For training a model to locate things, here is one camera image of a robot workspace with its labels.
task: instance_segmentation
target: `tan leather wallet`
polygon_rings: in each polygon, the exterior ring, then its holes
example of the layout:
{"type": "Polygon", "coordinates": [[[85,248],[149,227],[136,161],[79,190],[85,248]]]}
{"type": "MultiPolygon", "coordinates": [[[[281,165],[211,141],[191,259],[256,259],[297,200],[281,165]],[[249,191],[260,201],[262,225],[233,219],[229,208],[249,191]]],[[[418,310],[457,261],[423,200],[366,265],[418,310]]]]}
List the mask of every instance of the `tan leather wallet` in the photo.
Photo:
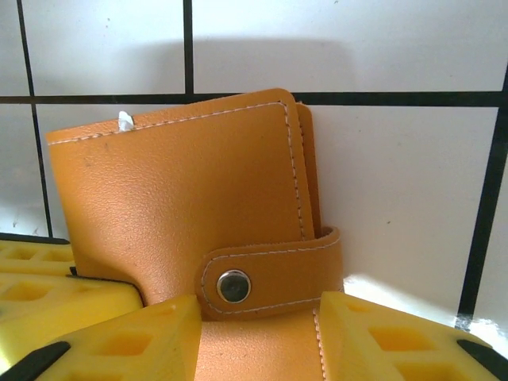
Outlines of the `tan leather wallet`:
{"type": "Polygon", "coordinates": [[[47,135],[78,275],[132,283],[147,305],[196,294],[196,379],[321,378],[312,309],[343,279],[310,111],[274,89],[133,121],[47,135]],[[225,370],[218,348],[241,362],[225,370]]]}

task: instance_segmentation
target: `black grout line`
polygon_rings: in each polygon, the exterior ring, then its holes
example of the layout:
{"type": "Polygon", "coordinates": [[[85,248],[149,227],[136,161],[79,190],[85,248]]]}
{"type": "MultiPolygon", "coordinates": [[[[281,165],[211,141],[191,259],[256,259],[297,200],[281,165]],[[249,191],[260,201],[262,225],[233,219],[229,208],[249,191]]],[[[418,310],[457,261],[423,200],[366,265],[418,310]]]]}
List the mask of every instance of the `black grout line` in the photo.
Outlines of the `black grout line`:
{"type": "Polygon", "coordinates": [[[183,0],[183,57],[185,94],[194,93],[194,38],[192,37],[192,0],[183,0]]]}
{"type": "MultiPolygon", "coordinates": [[[[508,94],[508,68],[506,69],[502,92],[503,94],[508,94]]],[[[475,231],[471,240],[468,266],[464,275],[464,284],[457,312],[456,327],[459,329],[468,330],[475,313],[476,300],[482,280],[483,266],[487,257],[507,155],[508,106],[504,105],[499,108],[495,122],[491,150],[483,181],[482,196],[476,216],[475,231]]]]}
{"type": "MultiPolygon", "coordinates": [[[[145,104],[183,105],[237,93],[215,94],[124,94],[51,95],[0,97],[8,104],[145,104]]],[[[293,93],[297,101],[322,106],[414,106],[414,107],[506,107],[508,93],[502,91],[419,91],[383,93],[306,92],[293,93]]]]}
{"type": "MultiPolygon", "coordinates": [[[[30,98],[34,98],[32,67],[30,65],[29,46],[26,40],[25,17],[23,15],[23,5],[21,0],[17,0],[17,15],[19,17],[19,27],[21,31],[21,43],[23,44],[23,54],[25,56],[26,76],[29,81],[30,98]]],[[[37,119],[37,107],[32,103],[33,132],[37,146],[37,158],[39,160],[40,186],[42,188],[42,198],[44,200],[44,212],[46,214],[46,225],[48,226],[48,235],[53,237],[53,228],[51,215],[49,213],[48,189],[46,187],[46,176],[44,173],[44,161],[42,158],[42,145],[40,143],[39,121],[37,119]]]]}
{"type": "Polygon", "coordinates": [[[25,234],[0,233],[0,241],[30,242],[34,244],[69,244],[63,238],[28,236],[25,234]]]}

